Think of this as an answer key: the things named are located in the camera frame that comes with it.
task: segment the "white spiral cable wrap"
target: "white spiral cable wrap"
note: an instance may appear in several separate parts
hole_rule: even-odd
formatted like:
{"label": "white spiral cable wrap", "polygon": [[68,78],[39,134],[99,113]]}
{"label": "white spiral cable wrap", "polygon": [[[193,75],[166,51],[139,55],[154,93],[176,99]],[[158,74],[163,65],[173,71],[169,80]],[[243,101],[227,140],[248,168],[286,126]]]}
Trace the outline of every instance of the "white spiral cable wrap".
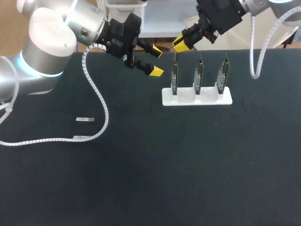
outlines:
{"label": "white spiral cable wrap", "polygon": [[4,59],[8,65],[11,67],[13,73],[14,73],[14,76],[15,76],[15,79],[16,79],[16,82],[15,82],[15,92],[14,92],[14,95],[13,95],[13,98],[11,100],[10,103],[7,103],[7,104],[3,104],[2,106],[0,106],[0,110],[2,109],[5,109],[5,114],[0,118],[0,124],[4,122],[4,120],[10,115],[10,113],[13,111],[13,107],[14,107],[14,103],[16,101],[16,98],[18,96],[18,93],[19,93],[19,87],[20,87],[20,82],[19,82],[19,78],[18,78],[18,72],[16,70],[16,67],[13,65],[13,63],[7,59],[6,57],[2,56],[2,59]]}
{"label": "white spiral cable wrap", "polygon": [[[98,133],[96,133],[94,136],[87,137],[87,138],[81,138],[81,139],[46,138],[46,139],[39,139],[39,140],[23,141],[23,142],[18,142],[18,143],[7,143],[7,142],[0,141],[0,145],[4,145],[4,146],[22,146],[22,145],[31,145],[31,144],[37,144],[37,143],[44,143],[44,142],[87,142],[87,141],[91,141],[91,140],[94,140],[94,139],[98,138],[100,135],[102,135],[104,133],[104,131],[108,127],[108,123],[109,123],[109,111],[108,111],[108,107],[107,107],[107,105],[106,105],[106,103],[105,103],[105,101],[103,99],[103,96],[100,94],[98,88],[96,87],[96,85],[92,81],[92,79],[91,79],[91,77],[90,77],[90,75],[89,75],[89,73],[87,71],[87,65],[86,65],[87,54],[93,48],[100,48],[102,50],[106,50],[105,46],[99,45],[99,44],[94,44],[94,45],[89,46],[86,49],[86,51],[84,52],[84,54],[83,54],[81,63],[82,63],[82,67],[83,67],[83,70],[84,70],[86,78],[88,79],[89,83],[91,84],[92,88],[94,89],[95,93],[97,94],[98,98],[100,99],[100,101],[101,101],[101,103],[103,105],[103,109],[104,109],[104,113],[105,113],[105,121],[104,121],[103,128]],[[9,63],[9,65],[11,65],[11,67],[12,67],[14,73],[15,73],[15,76],[17,77],[16,68],[14,67],[14,65],[11,62]],[[16,88],[15,88],[15,94],[16,95],[17,95],[16,90],[19,90],[18,86],[16,86]],[[14,103],[14,98],[13,98],[13,100],[12,100],[11,103],[7,103],[7,104],[4,104],[4,105],[1,105],[0,106],[0,110],[9,108],[8,112],[7,112],[9,114],[11,112],[10,110],[12,110],[13,103]]]}
{"label": "white spiral cable wrap", "polygon": [[262,63],[263,63],[263,59],[264,59],[264,55],[265,52],[267,51],[269,42],[271,41],[274,33],[277,31],[277,29],[279,28],[279,26],[290,16],[301,12],[301,6],[298,6],[296,8],[293,8],[291,10],[289,10],[288,12],[286,12],[282,17],[280,17],[277,22],[274,24],[274,26],[272,27],[272,29],[270,30],[266,40],[264,41],[263,47],[261,49],[260,55],[259,55],[259,59],[258,59],[258,64],[257,64],[257,69],[256,69],[256,73],[254,72],[254,56],[253,56],[253,49],[254,49],[254,33],[255,33],[255,18],[254,16],[251,15],[251,43],[250,43],[250,72],[251,72],[251,76],[254,79],[258,79],[260,76],[260,72],[261,72],[261,68],[262,68]]}

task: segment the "metal screw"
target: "metal screw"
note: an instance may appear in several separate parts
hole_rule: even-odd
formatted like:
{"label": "metal screw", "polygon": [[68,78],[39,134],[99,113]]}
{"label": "metal screw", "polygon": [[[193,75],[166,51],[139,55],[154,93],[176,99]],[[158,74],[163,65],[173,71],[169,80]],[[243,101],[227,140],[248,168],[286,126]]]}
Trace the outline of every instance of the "metal screw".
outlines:
{"label": "metal screw", "polygon": [[88,32],[85,31],[85,30],[82,30],[80,34],[81,34],[81,36],[83,36],[83,37],[87,37],[87,36],[89,35]]}

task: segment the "white plastic bin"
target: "white plastic bin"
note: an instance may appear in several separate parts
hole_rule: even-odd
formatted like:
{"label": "white plastic bin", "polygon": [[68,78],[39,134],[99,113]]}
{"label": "white plastic bin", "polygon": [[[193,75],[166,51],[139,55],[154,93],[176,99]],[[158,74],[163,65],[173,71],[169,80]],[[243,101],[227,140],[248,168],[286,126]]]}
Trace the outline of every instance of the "white plastic bin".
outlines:
{"label": "white plastic bin", "polygon": [[118,1],[109,1],[106,7],[109,8],[109,21],[113,18],[121,23],[125,22],[130,13],[134,13],[142,19],[141,30],[144,24],[144,13],[147,2],[141,0],[128,1],[131,4],[122,5]]}

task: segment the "black mat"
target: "black mat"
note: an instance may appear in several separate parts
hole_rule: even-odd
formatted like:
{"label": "black mat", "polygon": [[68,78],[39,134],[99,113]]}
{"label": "black mat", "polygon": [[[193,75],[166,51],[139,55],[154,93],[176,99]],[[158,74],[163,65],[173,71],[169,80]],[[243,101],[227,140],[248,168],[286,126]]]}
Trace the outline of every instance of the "black mat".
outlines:
{"label": "black mat", "polygon": [[[227,53],[233,105],[176,108],[161,100],[172,53],[139,55],[163,68],[162,78],[91,53],[87,66],[108,104],[108,129],[85,144],[0,147],[0,225],[300,225],[301,51],[268,51],[258,80],[248,51]],[[192,85],[198,54],[180,56],[179,86]],[[202,54],[203,85],[213,85],[223,52]],[[103,108],[80,62],[75,54],[52,93],[19,97],[1,140],[95,134]]]}

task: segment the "white holder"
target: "white holder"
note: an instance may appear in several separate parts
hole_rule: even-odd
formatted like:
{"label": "white holder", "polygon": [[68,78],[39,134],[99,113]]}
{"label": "white holder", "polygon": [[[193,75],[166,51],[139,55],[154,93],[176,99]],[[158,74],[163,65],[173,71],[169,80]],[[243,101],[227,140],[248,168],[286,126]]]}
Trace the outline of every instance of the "white holder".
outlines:
{"label": "white holder", "polygon": [[225,87],[224,94],[219,94],[217,84],[214,87],[201,87],[200,95],[195,94],[193,87],[178,88],[178,95],[173,95],[171,88],[162,89],[164,106],[194,105],[231,105],[233,103],[230,89]]}

